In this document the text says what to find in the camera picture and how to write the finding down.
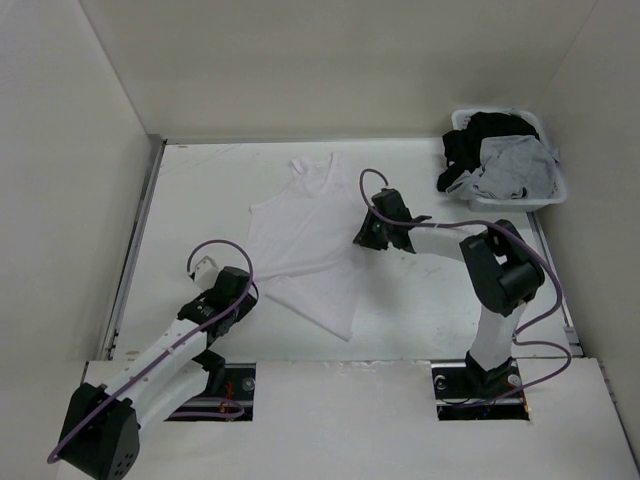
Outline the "white tank top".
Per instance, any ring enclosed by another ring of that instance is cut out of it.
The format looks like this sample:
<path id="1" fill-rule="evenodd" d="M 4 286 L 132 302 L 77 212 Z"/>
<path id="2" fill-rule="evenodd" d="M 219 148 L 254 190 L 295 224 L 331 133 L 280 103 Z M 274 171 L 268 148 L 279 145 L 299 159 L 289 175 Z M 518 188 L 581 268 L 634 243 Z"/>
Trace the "white tank top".
<path id="1" fill-rule="evenodd" d="M 365 255 L 353 244 L 364 210 L 350 162 L 290 162 L 291 181 L 250 207 L 247 252 L 262 294 L 348 341 L 364 286 Z"/>

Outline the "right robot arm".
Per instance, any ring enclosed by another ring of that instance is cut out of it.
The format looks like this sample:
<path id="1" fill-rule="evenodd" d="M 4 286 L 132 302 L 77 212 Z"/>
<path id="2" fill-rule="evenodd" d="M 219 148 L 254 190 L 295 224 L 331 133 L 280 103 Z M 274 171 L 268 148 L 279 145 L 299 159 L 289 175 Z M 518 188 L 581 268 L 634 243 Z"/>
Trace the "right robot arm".
<path id="1" fill-rule="evenodd" d="M 541 257 L 507 220 L 472 221 L 476 234 L 413 217 L 400 192 L 384 188 L 365 201 L 368 211 L 353 243 L 371 250 L 392 246 L 411 254 L 428 254 L 464 264 L 481 305 L 477 332 L 462 368 L 440 369 L 434 376 L 439 399 L 487 401 L 515 390 L 518 377 L 512 345 L 524 310 L 545 281 Z"/>

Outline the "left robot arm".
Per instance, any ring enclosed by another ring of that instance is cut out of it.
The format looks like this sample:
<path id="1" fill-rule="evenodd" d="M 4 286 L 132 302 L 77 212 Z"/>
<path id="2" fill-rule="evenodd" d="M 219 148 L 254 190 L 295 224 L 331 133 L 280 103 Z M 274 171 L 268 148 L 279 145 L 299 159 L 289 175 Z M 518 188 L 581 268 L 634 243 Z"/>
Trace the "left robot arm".
<path id="1" fill-rule="evenodd" d="M 49 462 L 64 461 L 92 479 L 124 478 L 150 427 L 184 416 L 192 398 L 223 390 L 226 361 L 210 347 L 255 307 L 251 287 L 249 272 L 223 268 L 138 359 L 99 385 L 83 382 Z"/>

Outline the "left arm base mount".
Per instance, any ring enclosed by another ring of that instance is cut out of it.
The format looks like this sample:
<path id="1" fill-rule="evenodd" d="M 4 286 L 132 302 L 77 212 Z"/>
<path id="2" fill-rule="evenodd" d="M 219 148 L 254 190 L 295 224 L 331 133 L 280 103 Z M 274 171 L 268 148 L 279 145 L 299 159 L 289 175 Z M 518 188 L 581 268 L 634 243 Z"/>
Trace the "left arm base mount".
<path id="1" fill-rule="evenodd" d="M 187 403 L 193 410 L 204 410 L 215 413 L 239 413 L 238 404 L 244 413 L 237 421 L 252 421 L 254 395 L 256 390 L 255 363 L 227 363 L 226 360 L 212 352 L 205 351 L 195 358 L 209 374 L 207 385 L 202 393 Z"/>

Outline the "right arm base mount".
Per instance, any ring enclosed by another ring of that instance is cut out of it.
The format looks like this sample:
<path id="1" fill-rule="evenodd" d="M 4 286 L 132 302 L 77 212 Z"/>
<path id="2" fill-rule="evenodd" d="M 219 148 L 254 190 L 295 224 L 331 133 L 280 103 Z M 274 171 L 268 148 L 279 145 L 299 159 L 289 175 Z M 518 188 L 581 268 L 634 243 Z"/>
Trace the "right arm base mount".
<path id="1" fill-rule="evenodd" d="M 521 386 L 512 362 L 487 383 L 479 383 L 464 363 L 436 363 L 432 369 L 436 413 L 441 421 L 528 421 L 522 392 L 496 400 Z"/>

